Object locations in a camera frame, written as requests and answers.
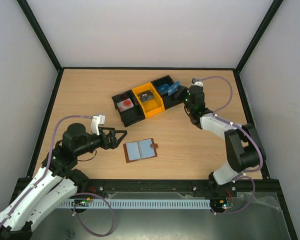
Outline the brown leather card holder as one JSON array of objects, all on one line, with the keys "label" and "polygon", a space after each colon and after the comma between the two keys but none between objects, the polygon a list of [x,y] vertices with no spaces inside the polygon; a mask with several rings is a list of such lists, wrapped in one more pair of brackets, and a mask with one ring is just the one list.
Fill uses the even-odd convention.
[{"label": "brown leather card holder", "polygon": [[158,156],[158,147],[158,144],[154,142],[153,138],[127,142],[123,144],[125,162],[132,163],[140,160],[155,158]]}]

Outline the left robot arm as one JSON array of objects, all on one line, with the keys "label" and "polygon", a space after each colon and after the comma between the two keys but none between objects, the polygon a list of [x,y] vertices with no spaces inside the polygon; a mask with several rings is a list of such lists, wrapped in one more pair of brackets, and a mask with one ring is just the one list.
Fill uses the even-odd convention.
[{"label": "left robot arm", "polygon": [[98,148],[115,149],[127,134],[99,126],[88,133],[81,123],[69,125],[30,183],[0,212],[0,240],[30,239],[40,222],[63,201],[77,193],[87,195],[89,178],[75,168],[78,157]]}]

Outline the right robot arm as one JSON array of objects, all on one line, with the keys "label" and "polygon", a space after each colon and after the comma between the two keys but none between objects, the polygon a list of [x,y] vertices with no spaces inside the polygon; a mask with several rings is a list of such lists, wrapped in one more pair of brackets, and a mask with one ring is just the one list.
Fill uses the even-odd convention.
[{"label": "right robot arm", "polygon": [[219,196],[230,182],[263,167],[266,155],[254,125],[233,123],[208,109],[200,85],[179,86],[174,96],[184,104],[194,126],[213,133],[225,142],[225,163],[208,176],[208,191],[212,195]]}]

